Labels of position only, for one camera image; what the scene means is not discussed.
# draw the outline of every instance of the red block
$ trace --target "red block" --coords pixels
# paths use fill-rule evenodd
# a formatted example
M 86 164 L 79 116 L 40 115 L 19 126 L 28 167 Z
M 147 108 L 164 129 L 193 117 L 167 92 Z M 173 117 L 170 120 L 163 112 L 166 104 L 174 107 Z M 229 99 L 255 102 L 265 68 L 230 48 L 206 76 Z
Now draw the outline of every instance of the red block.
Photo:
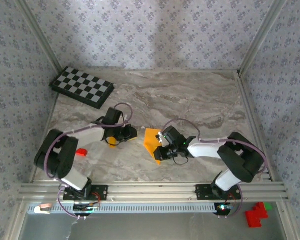
M 246 211 L 245 212 L 246 221 L 248 223 L 249 228 L 261 228 L 260 218 L 256 216 L 255 211 Z
M 263 202 L 258 202 L 253 207 L 253 210 L 255 211 L 255 214 L 259 219 L 267 219 L 268 218 L 267 210 L 266 210 Z
M 79 155 L 79 156 L 82 156 L 82 157 L 85 157 L 87 156 L 88 154 L 88 151 L 85 150 L 84 148 L 79 148 L 76 152 L 75 152 L 76 155 Z

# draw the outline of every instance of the yellow object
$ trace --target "yellow object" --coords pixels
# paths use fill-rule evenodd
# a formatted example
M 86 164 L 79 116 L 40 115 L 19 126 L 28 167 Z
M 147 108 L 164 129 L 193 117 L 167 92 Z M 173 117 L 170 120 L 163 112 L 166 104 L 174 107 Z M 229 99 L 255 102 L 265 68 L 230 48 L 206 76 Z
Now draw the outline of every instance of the yellow object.
M 115 148 L 116 147 L 114 145 L 116 145 L 117 141 L 116 141 L 116 139 L 113 136 L 108 137 L 107 141 L 109 143 L 109 147 L 110 148 Z
M 145 129 L 145 135 L 144 135 L 144 141 L 143 146 L 147 149 L 147 151 L 150 153 L 150 155 L 155 159 L 155 150 L 157 147 L 162 146 L 162 144 L 159 142 L 159 140 L 156 138 L 158 133 L 161 131 L 161 129 L 152 129 L 152 128 L 146 128 Z

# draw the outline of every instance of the black mounting plate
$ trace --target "black mounting plate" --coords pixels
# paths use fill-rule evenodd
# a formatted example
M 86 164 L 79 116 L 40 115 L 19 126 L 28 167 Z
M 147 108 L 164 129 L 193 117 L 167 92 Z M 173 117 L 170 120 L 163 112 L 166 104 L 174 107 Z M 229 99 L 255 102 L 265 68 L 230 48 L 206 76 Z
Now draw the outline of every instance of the black mounting plate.
M 101 201 L 106 201 L 108 196 L 108 185 L 91 185 L 91 193 L 88 197 L 83 198 L 77 194 L 74 194 L 74 191 L 67 187 L 64 190 L 63 200 L 64 201 L 96 201 L 98 200 L 95 195 L 92 193 L 98 193 L 100 195 Z
M 228 192 L 222 197 L 217 197 L 213 194 L 211 184 L 197 184 L 195 185 L 195 193 L 197 200 L 233 200 L 229 197 L 229 194 L 232 194 L 235 197 L 235 200 L 240 200 L 241 195 L 237 185 L 230 188 Z

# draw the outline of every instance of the black and white checkered board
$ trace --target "black and white checkered board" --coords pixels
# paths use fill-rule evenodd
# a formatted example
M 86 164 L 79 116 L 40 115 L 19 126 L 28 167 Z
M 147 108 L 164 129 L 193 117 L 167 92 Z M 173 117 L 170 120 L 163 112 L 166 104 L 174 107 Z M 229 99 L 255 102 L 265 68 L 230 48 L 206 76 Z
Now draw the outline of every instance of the black and white checkered board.
M 102 107 L 115 89 L 113 83 L 71 67 L 66 67 L 50 86 L 54 91 L 96 109 Z

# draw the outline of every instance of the vent grille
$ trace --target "vent grille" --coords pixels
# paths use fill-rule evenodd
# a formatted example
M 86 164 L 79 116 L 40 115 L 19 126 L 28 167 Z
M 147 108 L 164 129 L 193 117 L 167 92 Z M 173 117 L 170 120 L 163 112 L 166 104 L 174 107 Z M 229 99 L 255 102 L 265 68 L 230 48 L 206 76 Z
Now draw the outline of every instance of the vent grille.
M 35 214 L 35 205 L 28 208 L 28 214 Z M 64 203 L 67 211 L 73 211 L 73 205 Z M 55 204 L 47 210 L 51 214 L 63 214 L 63 209 Z M 101 204 L 100 208 L 94 209 L 94 214 L 146 214 L 146 213 L 216 213 L 214 203 L 111 203 Z

